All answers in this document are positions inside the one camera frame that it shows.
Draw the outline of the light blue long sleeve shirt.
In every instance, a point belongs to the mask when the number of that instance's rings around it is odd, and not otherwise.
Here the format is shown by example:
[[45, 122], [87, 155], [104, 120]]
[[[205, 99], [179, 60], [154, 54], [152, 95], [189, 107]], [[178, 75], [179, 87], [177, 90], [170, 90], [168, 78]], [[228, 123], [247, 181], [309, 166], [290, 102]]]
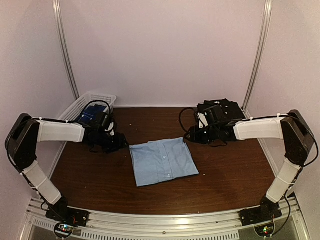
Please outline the light blue long sleeve shirt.
[[129, 151], [137, 187], [199, 174], [182, 137], [131, 145]]

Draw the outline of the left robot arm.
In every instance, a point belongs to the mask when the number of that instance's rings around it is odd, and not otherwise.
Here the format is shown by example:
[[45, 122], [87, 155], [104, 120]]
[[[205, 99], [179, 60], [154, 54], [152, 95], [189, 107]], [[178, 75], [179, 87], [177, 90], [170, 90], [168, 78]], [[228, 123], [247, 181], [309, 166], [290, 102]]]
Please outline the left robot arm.
[[68, 201], [38, 163], [37, 146], [42, 142], [85, 143], [106, 153], [127, 148], [123, 133], [116, 131], [114, 116], [99, 112], [90, 120], [35, 118], [22, 113], [5, 140], [8, 159], [29, 186], [44, 200], [61, 222], [72, 218]]

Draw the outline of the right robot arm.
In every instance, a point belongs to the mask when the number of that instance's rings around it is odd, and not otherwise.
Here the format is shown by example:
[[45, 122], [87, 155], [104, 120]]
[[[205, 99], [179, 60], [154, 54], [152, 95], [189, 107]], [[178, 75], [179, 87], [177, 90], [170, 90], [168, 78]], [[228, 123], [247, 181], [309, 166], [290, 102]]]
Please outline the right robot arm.
[[195, 125], [183, 127], [184, 138], [192, 143], [225, 147], [231, 142], [259, 140], [279, 143], [283, 162], [269, 189], [256, 210], [259, 220], [268, 220], [279, 208], [279, 201], [292, 188], [302, 170], [312, 162], [312, 149], [319, 149], [316, 138], [301, 113], [288, 113], [262, 117], [246, 117], [238, 103], [214, 100], [200, 103], [193, 111]]

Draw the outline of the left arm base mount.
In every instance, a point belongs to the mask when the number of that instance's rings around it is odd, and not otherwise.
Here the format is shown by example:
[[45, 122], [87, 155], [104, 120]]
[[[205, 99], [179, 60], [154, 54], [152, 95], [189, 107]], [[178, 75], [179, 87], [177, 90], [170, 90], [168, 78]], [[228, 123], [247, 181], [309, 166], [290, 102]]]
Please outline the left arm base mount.
[[45, 216], [55, 220], [57, 223], [53, 227], [53, 233], [59, 239], [69, 238], [78, 227], [86, 227], [89, 219], [89, 212], [76, 208], [67, 207], [66, 217], [58, 216], [53, 210], [49, 209]]

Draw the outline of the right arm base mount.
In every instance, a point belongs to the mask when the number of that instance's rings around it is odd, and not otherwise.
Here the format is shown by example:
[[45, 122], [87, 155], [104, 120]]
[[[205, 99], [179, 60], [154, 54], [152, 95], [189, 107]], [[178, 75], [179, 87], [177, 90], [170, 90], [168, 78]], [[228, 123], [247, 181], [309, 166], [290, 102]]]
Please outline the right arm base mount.
[[255, 233], [262, 238], [272, 236], [276, 230], [275, 219], [281, 216], [282, 212], [278, 203], [262, 204], [253, 208], [245, 208], [239, 212], [242, 226], [253, 225]]

